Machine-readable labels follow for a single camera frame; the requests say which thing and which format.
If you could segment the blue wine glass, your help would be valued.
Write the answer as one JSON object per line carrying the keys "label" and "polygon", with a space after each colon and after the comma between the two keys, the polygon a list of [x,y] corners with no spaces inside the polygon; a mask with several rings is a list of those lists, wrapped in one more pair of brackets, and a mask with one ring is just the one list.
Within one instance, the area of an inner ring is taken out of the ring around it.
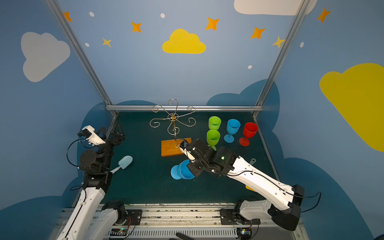
{"label": "blue wine glass", "polygon": [[230,119],[227,122],[227,134],[224,136],[226,143],[233,143],[235,138],[234,135],[238,132],[241,127],[241,123],[236,119]]}
{"label": "blue wine glass", "polygon": [[195,176],[192,174],[192,172],[188,169],[188,164],[190,163],[189,160],[184,160],[179,165],[175,165],[171,168],[171,177],[174,180],[191,180]]}

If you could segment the light green wine glass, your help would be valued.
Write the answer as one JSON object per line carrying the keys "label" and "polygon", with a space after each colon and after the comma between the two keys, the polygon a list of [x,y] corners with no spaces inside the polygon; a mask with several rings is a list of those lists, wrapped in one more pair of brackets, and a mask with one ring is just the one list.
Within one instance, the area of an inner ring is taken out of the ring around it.
{"label": "light green wine glass", "polygon": [[219,130],[222,120],[217,116],[212,116],[209,118],[209,129],[210,130]]}

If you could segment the blue wine glass front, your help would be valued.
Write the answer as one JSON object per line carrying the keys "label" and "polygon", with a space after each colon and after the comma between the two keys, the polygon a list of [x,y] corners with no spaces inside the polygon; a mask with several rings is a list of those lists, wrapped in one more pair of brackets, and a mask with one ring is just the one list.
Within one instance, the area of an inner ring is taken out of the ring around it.
{"label": "blue wine glass front", "polygon": [[233,143],[235,138],[234,135],[238,132],[241,127],[241,123],[236,119],[230,119],[227,122],[227,134],[224,136],[226,143]]}

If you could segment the red wine glass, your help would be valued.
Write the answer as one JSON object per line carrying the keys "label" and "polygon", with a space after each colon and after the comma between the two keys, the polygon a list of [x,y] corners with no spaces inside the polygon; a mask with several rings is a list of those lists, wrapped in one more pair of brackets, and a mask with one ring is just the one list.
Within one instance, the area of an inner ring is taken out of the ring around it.
{"label": "red wine glass", "polygon": [[248,122],[244,126],[243,130],[243,138],[239,139],[239,143],[241,146],[247,147],[250,145],[249,139],[254,137],[258,132],[259,127],[255,123]]}

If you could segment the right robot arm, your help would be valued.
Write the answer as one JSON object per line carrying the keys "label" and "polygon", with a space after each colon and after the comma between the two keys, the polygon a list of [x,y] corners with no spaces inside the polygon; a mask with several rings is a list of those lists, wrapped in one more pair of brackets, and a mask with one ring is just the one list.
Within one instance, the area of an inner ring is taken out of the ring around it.
{"label": "right robot arm", "polygon": [[279,227],[294,231],[301,217],[301,204],[305,190],[300,185],[290,186],[279,182],[253,167],[240,155],[226,147],[214,150],[200,139],[182,142],[180,150],[189,158],[190,172],[198,177],[202,171],[227,176],[262,195],[263,201],[242,201],[234,214],[251,221],[270,217]]}

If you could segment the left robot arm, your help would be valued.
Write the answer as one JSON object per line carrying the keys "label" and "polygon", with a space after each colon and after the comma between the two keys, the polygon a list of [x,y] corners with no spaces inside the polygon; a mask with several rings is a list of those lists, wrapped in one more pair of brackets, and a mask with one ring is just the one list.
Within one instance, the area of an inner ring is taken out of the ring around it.
{"label": "left robot arm", "polygon": [[117,224],[122,225],[129,219],[122,201],[108,202],[102,207],[97,221],[91,221],[99,204],[110,188],[113,172],[110,169],[114,147],[125,140],[123,130],[117,130],[121,124],[116,122],[110,135],[99,136],[105,128],[98,132],[92,126],[85,126],[78,133],[75,142],[86,141],[90,148],[81,154],[80,163],[76,166],[85,173],[84,182],[78,202],[65,227],[58,236],[59,240],[102,240],[109,229]]}

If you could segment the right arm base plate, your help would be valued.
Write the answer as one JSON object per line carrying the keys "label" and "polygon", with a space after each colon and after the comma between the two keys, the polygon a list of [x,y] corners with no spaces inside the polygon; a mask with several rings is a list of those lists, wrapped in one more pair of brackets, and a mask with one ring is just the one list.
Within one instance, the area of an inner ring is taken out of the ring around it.
{"label": "right arm base plate", "polygon": [[222,225],[260,225],[260,219],[247,220],[233,209],[220,209],[220,220]]}

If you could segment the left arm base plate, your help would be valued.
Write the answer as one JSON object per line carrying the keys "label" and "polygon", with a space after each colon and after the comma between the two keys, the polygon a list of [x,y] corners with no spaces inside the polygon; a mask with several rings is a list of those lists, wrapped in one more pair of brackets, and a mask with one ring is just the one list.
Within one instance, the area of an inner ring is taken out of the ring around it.
{"label": "left arm base plate", "polygon": [[138,226],[142,220],[142,210],[125,210],[118,211],[118,220],[115,222],[117,226]]}

